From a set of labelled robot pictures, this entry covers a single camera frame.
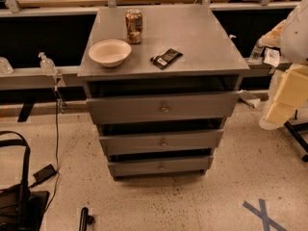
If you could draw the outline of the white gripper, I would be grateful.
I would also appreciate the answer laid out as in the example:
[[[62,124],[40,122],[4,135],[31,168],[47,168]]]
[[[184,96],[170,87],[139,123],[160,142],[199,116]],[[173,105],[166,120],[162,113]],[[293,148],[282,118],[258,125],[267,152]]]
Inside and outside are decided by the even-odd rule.
[[[308,100],[308,66],[292,64],[286,71],[276,70],[269,85],[259,125],[265,130],[282,127]]]

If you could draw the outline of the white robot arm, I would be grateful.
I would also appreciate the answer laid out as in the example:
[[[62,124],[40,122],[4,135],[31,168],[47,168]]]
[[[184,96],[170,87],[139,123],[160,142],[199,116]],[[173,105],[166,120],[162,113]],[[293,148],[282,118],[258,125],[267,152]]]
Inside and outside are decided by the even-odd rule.
[[[266,130],[282,127],[296,109],[308,100],[308,0],[301,2],[260,41],[277,47],[292,65],[275,71],[269,85],[269,99],[259,121]]]

